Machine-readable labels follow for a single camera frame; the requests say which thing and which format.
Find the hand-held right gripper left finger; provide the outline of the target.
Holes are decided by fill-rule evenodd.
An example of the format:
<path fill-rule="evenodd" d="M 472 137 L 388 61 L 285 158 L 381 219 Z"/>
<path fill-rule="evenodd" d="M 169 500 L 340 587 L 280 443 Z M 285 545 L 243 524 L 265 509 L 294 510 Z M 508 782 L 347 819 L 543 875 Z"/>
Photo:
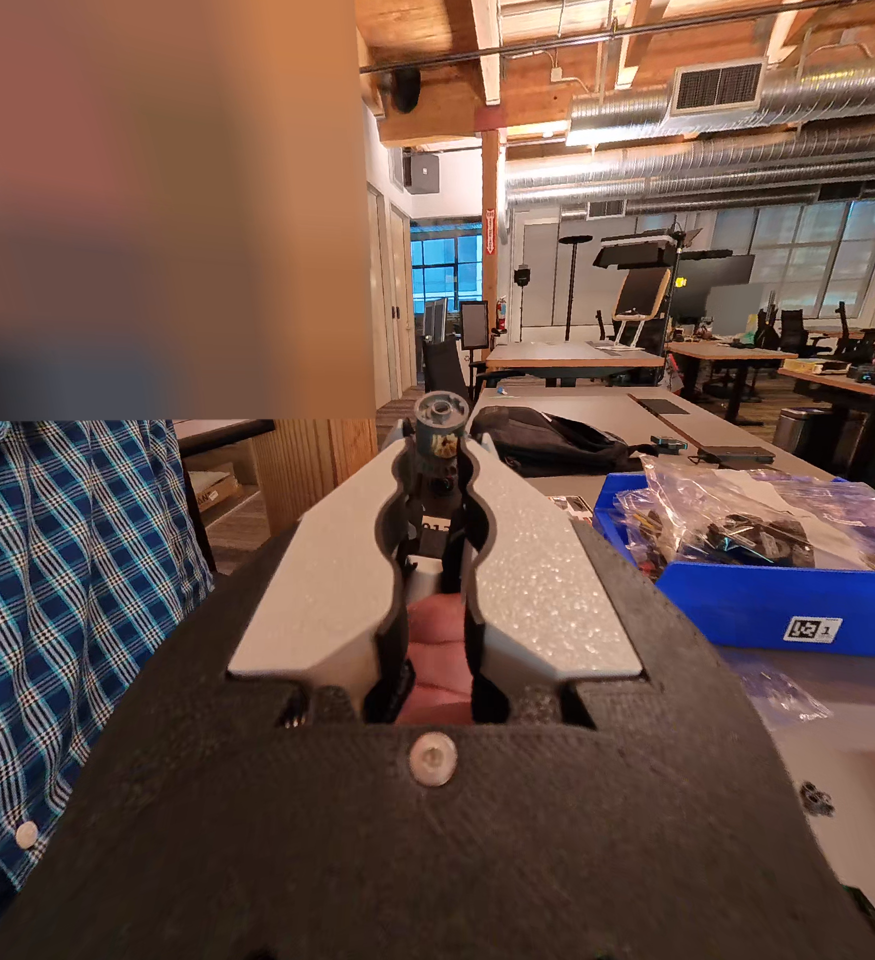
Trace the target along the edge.
<path fill-rule="evenodd" d="M 343 690 L 391 724 L 414 684 L 405 570 L 415 445 L 398 436 L 300 518 L 231 656 L 238 680 Z"/>

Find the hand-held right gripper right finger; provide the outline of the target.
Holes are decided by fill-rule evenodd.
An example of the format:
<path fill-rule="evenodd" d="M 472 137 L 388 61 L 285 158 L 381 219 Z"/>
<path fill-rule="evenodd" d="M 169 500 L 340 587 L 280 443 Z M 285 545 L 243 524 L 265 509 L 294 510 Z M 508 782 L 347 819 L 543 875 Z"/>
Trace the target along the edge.
<path fill-rule="evenodd" d="M 500 724 L 528 694 L 558 705 L 580 683 L 644 666 L 575 522 L 488 440 L 458 447 L 460 596 L 471 716 Z"/>

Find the grey lego gear assembly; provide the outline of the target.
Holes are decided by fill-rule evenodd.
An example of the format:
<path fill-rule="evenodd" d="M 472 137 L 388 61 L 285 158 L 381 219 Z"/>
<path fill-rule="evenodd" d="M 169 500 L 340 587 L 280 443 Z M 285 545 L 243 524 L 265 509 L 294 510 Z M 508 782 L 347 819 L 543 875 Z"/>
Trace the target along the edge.
<path fill-rule="evenodd" d="M 458 484 L 458 457 L 470 408 L 451 390 L 432 390 L 414 407 L 414 462 L 429 498 L 450 498 Z"/>

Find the lego instruction booklet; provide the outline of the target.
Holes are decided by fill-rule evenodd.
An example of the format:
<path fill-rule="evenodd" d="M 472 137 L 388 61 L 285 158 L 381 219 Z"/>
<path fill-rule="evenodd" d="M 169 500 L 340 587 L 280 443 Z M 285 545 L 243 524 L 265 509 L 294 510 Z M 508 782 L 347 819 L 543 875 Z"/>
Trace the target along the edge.
<path fill-rule="evenodd" d="M 791 730 L 776 746 L 795 788 L 814 785 L 832 814 L 809 814 L 818 845 L 840 881 L 875 908 L 875 741 L 836 746 Z"/>

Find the person's left hand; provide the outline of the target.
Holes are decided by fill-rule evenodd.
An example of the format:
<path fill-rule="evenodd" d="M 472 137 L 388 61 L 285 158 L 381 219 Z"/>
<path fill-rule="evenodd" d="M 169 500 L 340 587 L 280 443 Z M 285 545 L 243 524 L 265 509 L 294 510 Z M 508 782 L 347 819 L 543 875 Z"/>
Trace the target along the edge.
<path fill-rule="evenodd" d="M 407 655 L 414 686 L 397 725 L 472 722 L 472 675 L 466 655 L 466 606 L 459 593 L 436 593 L 407 606 Z"/>

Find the wooden slat panel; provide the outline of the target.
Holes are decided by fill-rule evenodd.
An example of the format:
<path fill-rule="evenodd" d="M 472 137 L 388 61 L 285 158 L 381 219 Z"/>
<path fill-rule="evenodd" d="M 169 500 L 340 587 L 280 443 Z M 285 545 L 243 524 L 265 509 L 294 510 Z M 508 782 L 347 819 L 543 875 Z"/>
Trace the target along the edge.
<path fill-rule="evenodd" d="M 269 533 L 292 526 L 378 452 L 373 418 L 281 418 L 251 439 Z"/>

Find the blue plastic bin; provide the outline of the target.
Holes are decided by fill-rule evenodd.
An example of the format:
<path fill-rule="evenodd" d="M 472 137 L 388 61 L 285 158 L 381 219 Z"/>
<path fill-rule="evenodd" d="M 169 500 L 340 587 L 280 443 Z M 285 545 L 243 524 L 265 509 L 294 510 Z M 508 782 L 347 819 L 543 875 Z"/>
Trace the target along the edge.
<path fill-rule="evenodd" d="M 875 658 L 875 571 L 674 560 L 652 584 L 716 645 Z"/>

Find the pile of clear parts bags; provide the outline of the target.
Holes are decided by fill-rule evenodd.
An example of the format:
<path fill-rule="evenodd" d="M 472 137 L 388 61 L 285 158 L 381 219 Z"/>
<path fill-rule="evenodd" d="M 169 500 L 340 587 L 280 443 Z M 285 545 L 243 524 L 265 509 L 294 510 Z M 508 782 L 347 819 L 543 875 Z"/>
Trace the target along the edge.
<path fill-rule="evenodd" d="M 875 573 L 875 490 L 776 470 L 641 456 L 645 485 L 613 495 L 631 558 L 652 580 L 674 562 Z"/>

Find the dark flat electronic device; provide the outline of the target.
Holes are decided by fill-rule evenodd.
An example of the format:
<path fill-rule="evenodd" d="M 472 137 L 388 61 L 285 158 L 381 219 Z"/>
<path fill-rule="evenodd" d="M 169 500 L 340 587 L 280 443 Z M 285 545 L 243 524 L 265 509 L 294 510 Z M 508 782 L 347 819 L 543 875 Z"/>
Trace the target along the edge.
<path fill-rule="evenodd" d="M 764 447 L 758 446 L 700 446 L 697 450 L 697 462 L 709 464 L 724 470 L 755 470 L 771 466 L 776 455 Z"/>

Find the wooden top desk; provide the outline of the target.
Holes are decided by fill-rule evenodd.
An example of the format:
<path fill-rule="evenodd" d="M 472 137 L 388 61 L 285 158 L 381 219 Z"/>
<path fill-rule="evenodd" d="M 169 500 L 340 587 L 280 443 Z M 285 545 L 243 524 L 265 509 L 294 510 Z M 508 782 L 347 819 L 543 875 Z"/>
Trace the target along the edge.
<path fill-rule="evenodd" d="M 516 342 L 496 345 L 484 363 L 487 379 L 519 375 L 559 383 L 607 379 L 635 370 L 663 370 L 664 357 L 634 347 L 594 346 L 588 342 Z"/>

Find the empty clear plastic bag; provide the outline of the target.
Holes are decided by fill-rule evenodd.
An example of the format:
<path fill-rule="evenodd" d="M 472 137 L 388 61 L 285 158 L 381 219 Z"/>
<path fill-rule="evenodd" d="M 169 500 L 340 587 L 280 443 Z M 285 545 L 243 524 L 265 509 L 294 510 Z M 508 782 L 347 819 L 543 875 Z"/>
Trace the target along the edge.
<path fill-rule="evenodd" d="M 828 706 L 765 659 L 731 649 L 721 650 L 720 655 L 770 733 L 826 721 L 833 716 Z"/>

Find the person's plaid shirt torso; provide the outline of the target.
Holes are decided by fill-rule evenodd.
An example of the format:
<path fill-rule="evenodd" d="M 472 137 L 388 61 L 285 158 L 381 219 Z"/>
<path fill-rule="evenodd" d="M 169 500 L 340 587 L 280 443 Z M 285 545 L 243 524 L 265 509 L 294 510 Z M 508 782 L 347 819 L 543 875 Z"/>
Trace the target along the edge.
<path fill-rule="evenodd" d="M 0 918 L 119 702 L 212 588 L 172 421 L 0 421 Z"/>

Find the grey trash can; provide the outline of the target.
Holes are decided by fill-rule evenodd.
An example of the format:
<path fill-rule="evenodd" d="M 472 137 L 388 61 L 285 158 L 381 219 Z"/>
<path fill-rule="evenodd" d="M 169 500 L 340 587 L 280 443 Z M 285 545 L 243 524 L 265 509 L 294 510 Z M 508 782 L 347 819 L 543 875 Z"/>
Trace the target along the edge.
<path fill-rule="evenodd" d="M 774 426 L 773 445 L 793 456 L 808 459 L 821 446 L 827 446 L 834 414 L 823 407 L 786 407 Z"/>

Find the tilted panel on stand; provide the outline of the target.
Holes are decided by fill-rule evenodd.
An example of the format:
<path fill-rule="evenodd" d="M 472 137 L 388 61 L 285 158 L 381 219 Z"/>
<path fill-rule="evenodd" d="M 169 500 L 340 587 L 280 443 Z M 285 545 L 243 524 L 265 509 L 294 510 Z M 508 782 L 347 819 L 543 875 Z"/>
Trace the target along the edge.
<path fill-rule="evenodd" d="M 625 272 L 611 313 L 616 344 L 648 354 L 664 353 L 681 270 L 694 260 L 714 255 L 709 249 L 686 249 L 686 239 L 680 230 L 645 231 L 602 239 L 594 266 Z"/>

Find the silver ventilation duct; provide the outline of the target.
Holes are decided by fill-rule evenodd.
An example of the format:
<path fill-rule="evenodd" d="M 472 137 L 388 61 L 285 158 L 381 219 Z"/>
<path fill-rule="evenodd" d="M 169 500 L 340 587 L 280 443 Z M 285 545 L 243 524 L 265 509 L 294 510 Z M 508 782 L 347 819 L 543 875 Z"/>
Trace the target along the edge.
<path fill-rule="evenodd" d="M 668 84 L 575 97 L 560 155 L 507 162 L 512 210 L 875 181 L 875 58 L 766 69 L 751 109 L 671 116 Z"/>

